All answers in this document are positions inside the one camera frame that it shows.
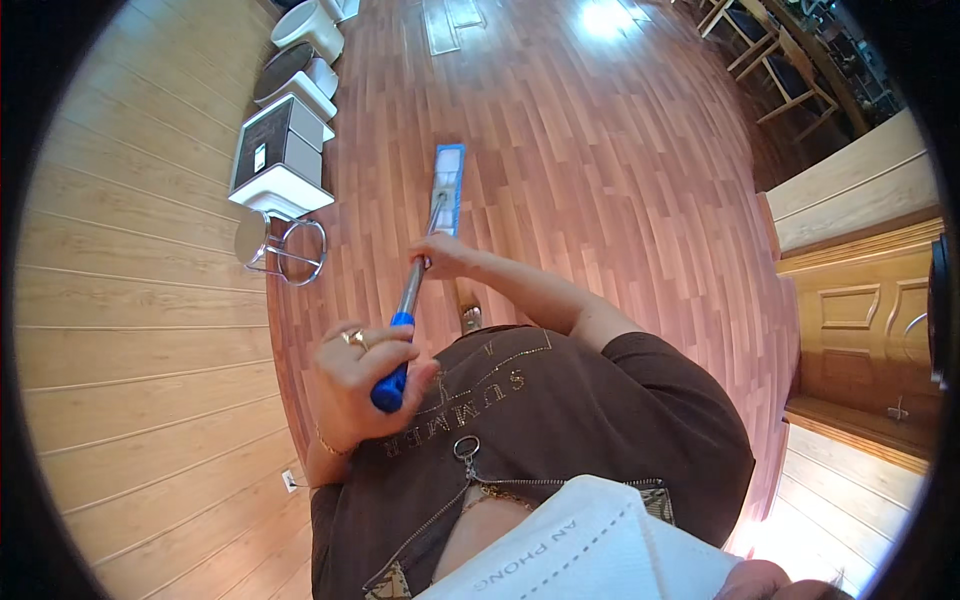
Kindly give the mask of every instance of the sticker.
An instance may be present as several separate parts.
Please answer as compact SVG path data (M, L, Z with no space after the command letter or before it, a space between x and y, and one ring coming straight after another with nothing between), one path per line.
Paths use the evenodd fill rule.
M256 173L267 164L267 143L264 142L253 151L253 172Z

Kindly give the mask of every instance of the chair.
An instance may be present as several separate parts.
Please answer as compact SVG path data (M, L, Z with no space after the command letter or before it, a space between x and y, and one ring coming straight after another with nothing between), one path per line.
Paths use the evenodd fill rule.
M777 48L782 48L783 56L773 54ZM756 60L751 62L750 66L744 69L743 73L740 73L740 75L736 77L736 80L742 80L747 76L748 73L753 71L761 64L766 67L767 72L770 74L774 84L777 86L777 90L779 90L780 95L783 96L783 101L785 104L774 108L767 114L757 119L756 121L758 123L769 121L775 116L800 104L804 104L805 107L810 108L811 104L814 103L808 102L809 100L815 97L822 98L828 105L827 109L821 113L816 121L803 130L800 135L794 138L793 141L796 143L810 135L810 132L823 125L837 110L837 102L833 100L833 98L831 98L829 94L827 94L819 85L817 85L815 81L813 63L810 62L810 59L804 53L804 50L800 47L797 41L782 27L780 27L780 35L777 39L777 42L764 50L763 53L756 58ZM812 108L810 108L810 111L816 112L816 110Z
M276 237L270 233L271 215L275 215L293 225L288 227L281 237ZM287 239L290 237L290 234L299 227L315 228L320 234L320 257L318 260L297 256L286 250ZM266 260L263 260L263 267L256 266L258 262L266 258L268 252L277 254L276 271L270 268L270 263ZM251 210L240 219L240 225L237 227L236 234L233 236L233 253L236 254L237 260L239 260L246 269L259 271L267 275L280 276L287 283L300 287L316 279L317 275L320 274L320 270L324 267L324 263L326 262L326 231L324 231L324 226L313 219L296 219L272 208L267 210ZM310 274L306 279L291 281L283 271L283 262L279 260L280 256L286 256L309 264L312 267Z
M707 37L707 34L723 18L730 23L743 41L747 42L747 49L727 67L728 71L733 71L763 44L777 35L777 25L770 19L766 7L759 0L739 0L739 4L745 10L734 8L732 4L733 0L717 3L697 26L701 37Z

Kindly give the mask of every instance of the laminate floor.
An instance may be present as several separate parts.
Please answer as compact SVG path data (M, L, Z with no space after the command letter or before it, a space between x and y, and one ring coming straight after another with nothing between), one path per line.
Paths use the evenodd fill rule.
M470 4L482 22L454 28L461 49L433 57L419 2L365 0L341 25L337 137L324 147L337 201L314 213L328 262L302 288L268 280L301 456L312 431L305 399L318 390L312 348L339 320L389 321L405 248L428 218L435 147L462 142L463 241L589 288L708 369L750 433L757 465L744 515L758 518L780 471L799 337L755 177L799 168L745 114L745 92L681 3L642 5L649 20L636 21L607 0ZM523 318L496 293L476 294L485 324ZM448 287L423 285L416 341L427 351L458 337L454 304Z

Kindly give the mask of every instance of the foot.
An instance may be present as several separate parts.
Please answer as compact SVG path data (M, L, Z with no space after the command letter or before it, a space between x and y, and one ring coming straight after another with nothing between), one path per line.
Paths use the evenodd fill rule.
M471 331L483 328L483 314L479 306L470 306L460 315L460 332L467 335Z

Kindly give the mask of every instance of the flat mop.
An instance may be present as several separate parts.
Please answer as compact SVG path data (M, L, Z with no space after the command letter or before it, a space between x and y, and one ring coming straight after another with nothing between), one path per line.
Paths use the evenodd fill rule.
M467 147L463 144L445 144L437 146L437 159L433 164L433 191L430 193L430 223L426 235L434 231L445 231L457 235L460 224L460 187L464 174L464 154ZM400 304L396 308L390 325L414 324L414 311L417 308L417 294L426 271L423 256L414 258L407 277L407 286L403 289ZM407 364L403 363L383 379L376 382L370 393L373 405L385 413L399 410L403 403L403 389L407 384Z

